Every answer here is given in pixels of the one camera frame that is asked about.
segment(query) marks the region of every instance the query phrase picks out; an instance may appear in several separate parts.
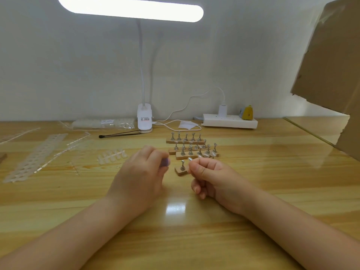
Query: cardboard box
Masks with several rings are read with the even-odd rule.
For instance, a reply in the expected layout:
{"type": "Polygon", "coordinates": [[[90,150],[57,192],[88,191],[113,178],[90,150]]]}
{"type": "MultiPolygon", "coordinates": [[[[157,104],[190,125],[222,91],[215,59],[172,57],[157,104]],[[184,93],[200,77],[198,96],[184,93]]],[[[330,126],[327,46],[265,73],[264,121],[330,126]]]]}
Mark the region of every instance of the cardboard box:
{"type": "Polygon", "coordinates": [[[360,161],[359,12],[360,0],[325,6],[291,92],[350,115],[335,146],[360,161]]]}

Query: white label on package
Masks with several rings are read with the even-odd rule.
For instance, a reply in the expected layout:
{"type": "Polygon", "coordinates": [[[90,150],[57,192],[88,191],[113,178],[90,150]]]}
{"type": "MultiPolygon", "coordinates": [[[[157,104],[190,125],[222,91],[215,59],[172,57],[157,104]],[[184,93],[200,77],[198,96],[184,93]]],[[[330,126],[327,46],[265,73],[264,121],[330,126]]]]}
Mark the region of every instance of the white label on package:
{"type": "Polygon", "coordinates": [[[180,122],[179,128],[191,130],[191,129],[194,128],[195,126],[197,126],[197,124],[194,123],[194,122],[191,122],[191,121],[182,121],[182,122],[180,122]]]}
{"type": "Polygon", "coordinates": [[[114,120],[113,119],[101,120],[101,124],[110,124],[110,123],[114,123],[114,120]]]}

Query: person's left hand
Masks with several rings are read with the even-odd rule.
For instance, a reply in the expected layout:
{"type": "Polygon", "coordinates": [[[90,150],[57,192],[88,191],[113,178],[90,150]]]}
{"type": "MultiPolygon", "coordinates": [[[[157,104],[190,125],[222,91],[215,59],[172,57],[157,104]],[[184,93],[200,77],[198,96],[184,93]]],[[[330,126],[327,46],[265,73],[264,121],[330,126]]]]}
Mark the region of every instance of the person's left hand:
{"type": "Polygon", "coordinates": [[[160,167],[169,154],[145,146],[133,154],[115,175],[106,194],[119,211],[126,208],[132,218],[148,209],[160,194],[162,179],[169,167],[160,167]]]}

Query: purple nail file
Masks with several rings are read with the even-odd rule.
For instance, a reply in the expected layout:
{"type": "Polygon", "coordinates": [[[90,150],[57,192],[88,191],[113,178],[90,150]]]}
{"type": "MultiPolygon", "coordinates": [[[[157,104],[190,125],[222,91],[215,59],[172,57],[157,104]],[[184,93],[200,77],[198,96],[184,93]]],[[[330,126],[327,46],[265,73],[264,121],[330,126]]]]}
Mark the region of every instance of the purple nail file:
{"type": "Polygon", "coordinates": [[[161,168],[161,167],[168,167],[170,165],[170,159],[168,159],[168,158],[163,158],[162,160],[161,160],[161,163],[160,163],[160,167],[159,168],[161,168]]]}

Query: wall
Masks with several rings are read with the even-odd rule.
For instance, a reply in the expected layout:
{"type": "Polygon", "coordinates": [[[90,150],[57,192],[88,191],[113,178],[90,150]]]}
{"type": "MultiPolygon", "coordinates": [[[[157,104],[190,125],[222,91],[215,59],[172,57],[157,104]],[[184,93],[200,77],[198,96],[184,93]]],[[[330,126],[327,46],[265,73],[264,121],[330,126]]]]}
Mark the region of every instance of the wall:
{"type": "MultiPolygon", "coordinates": [[[[290,94],[317,18],[332,0],[180,0],[198,23],[142,20],[146,101],[155,118],[218,85],[229,114],[334,115],[290,94]]],[[[0,120],[135,117],[141,102],[134,19],[74,14],[58,0],[0,0],[0,120]]],[[[214,113],[221,94],[173,118],[214,113]]]]}

